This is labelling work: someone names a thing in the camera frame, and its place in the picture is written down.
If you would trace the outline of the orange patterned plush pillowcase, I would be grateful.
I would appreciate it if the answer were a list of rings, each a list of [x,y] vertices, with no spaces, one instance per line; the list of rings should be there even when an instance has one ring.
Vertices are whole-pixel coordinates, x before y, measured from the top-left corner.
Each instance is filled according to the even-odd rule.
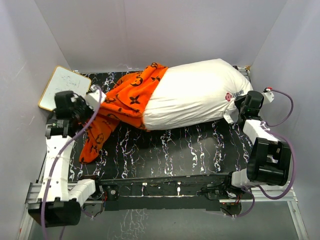
[[[106,98],[95,119],[86,129],[87,137],[79,157],[80,163],[88,164],[98,157],[119,123],[146,129],[143,113],[167,70],[167,66],[153,62],[143,71],[128,73],[117,81],[112,90],[105,94]]]

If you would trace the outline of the white pillow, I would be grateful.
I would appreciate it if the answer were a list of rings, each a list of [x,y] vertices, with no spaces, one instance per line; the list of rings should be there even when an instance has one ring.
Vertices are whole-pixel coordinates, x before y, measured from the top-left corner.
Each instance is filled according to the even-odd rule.
[[[168,68],[143,112],[149,131],[171,130],[224,119],[237,121],[235,99],[253,89],[236,68],[212,59]]]

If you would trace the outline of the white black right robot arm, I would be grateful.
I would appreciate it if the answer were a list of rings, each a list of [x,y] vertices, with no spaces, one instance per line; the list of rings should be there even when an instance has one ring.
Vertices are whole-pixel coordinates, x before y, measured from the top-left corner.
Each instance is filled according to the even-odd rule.
[[[264,104],[274,100],[276,89],[263,92],[250,90],[236,97],[237,124],[253,144],[247,167],[230,172],[224,180],[223,194],[233,199],[245,188],[259,188],[271,200],[283,198],[291,189],[296,176],[294,151],[288,140],[271,133],[271,125],[260,116]]]

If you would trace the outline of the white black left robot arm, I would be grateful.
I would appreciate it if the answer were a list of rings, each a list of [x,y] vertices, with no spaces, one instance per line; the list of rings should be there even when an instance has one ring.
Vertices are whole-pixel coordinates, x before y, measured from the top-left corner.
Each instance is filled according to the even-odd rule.
[[[85,201],[103,195],[104,188],[93,178],[79,180],[69,189],[68,174],[74,143],[93,122],[105,98],[96,85],[85,96],[72,90],[54,95],[55,108],[45,126],[47,153],[41,188],[35,202],[28,204],[28,214],[44,229],[77,225]]]

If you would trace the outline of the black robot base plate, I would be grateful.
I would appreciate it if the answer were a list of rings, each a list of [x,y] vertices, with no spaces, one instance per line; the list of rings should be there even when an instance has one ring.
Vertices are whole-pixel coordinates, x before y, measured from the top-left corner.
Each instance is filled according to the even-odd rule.
[[[222,203],[251,200],[249,193],[224,189],[227,174],[196,174],[148,178],[93,178],[96,192],[85,203],[101,204],[104,211],[183,210],[219,211]]]

